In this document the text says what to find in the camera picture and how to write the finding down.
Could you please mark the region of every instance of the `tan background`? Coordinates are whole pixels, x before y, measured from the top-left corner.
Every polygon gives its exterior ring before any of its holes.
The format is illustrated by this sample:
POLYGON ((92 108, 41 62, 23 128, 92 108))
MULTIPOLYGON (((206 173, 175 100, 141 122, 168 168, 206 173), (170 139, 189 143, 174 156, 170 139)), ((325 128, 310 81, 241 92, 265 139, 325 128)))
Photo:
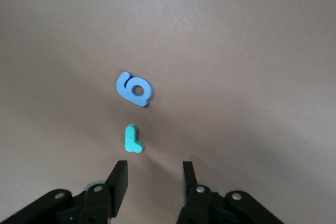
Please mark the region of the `tan background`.
POLYGON ((335 42, 335 0, 0 0, 0 220, 127 159, 113 223, 175 223, 183 160, 285 223, 334 223, 335 42), (148 108, 117 94, 125 70, 148 108))

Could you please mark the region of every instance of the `metal screw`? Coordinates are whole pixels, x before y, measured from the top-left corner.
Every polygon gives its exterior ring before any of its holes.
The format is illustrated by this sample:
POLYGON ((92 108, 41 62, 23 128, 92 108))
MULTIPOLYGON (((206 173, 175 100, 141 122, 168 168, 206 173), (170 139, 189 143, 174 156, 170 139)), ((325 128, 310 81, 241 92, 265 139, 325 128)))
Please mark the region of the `metal screw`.
POLYGON ((241 200, 242 199, 242 196, 238 193, 234 193, 232 194, 232 199, 234 200, 241 200))
POLYGON ((198 192, 198 193, 204 193, 205 192, 205 188, 203 187, 203 186, 197 186, 196 187, 196 191, 198 192))
POLYGON ((58 193, 54 196, 55 199, 60 199, 64 196, 64 193, 58 193))
POLYGON ((93 191, 98 192, 98 191, 102 191, 103 187, 102 186, 96 186, 93 191))

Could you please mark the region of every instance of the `blue foam piece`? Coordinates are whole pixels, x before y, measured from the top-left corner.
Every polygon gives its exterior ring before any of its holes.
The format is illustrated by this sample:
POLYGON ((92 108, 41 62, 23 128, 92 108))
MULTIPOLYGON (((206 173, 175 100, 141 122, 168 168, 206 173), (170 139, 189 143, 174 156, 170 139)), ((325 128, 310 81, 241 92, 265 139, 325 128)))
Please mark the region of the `blue foam piece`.
POLYGON ((145 78, 132 77, 131 72, 123 72, 117 80, 117 92, 126 100, 145 107, 153 95, 153 86, 145 78), (135 92, 136 86, 142 87, 142 95, 135 92))
POLYGON ((143 143, 138 139, 138 128, 135 124, 130 124, 125 129, 125 150, 128 152, 141 153, 144 149, 143 143))

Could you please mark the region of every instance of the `foam number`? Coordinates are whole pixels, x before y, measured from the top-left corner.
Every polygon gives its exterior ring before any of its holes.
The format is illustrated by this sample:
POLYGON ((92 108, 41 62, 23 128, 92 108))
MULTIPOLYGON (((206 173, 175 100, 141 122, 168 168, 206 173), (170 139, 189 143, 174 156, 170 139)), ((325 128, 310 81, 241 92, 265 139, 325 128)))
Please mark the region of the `foam number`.
POLYGON ((141 77, 132 77, 131 72, 122 73, 117 80, 117 92, 126 100, 136 105, 145 107, 149 103, 149 99, 153 95, 153 87, 149 81, 141 77), (139 95, 135 92, 135 88, 140 86, 143 94, 139 95))

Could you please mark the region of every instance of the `teal foam piece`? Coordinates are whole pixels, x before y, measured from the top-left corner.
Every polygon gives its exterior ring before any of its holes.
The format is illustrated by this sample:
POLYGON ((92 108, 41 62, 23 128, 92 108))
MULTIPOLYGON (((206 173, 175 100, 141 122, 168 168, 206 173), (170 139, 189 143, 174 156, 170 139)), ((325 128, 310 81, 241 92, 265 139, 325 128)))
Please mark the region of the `teal foam piece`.
POLYGON ((130 124, 125 129, 125 150, 128 152, 141 153, 144 149, 143 143, 138 139, 138 128, 130 124))

